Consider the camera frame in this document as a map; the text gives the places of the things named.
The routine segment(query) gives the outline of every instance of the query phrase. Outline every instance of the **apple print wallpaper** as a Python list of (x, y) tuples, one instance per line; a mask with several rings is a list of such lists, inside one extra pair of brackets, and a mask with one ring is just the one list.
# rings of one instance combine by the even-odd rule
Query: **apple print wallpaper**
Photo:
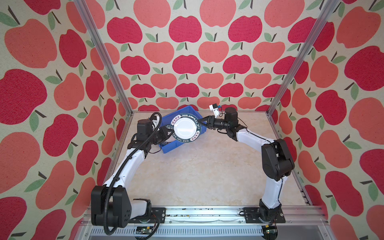
[[(321, 8), (312, 0), (97, 1), (106, 22), (99, 34), (133, 111), (266, 110)], [(332, 31), (327, 25), (317, 51)], [(297, 81), (308, 74), (303, 63)]]
[(0, 22), (0, 240), (72, 240), (126, 111), (73, 2), (3, 0)]
[(276, 108), (295, 172), (338, 240), (384, 239), (382, 7), (340, 2), (323, 29), (334, 31), (304, 60), (308, 77), (295, 77)]

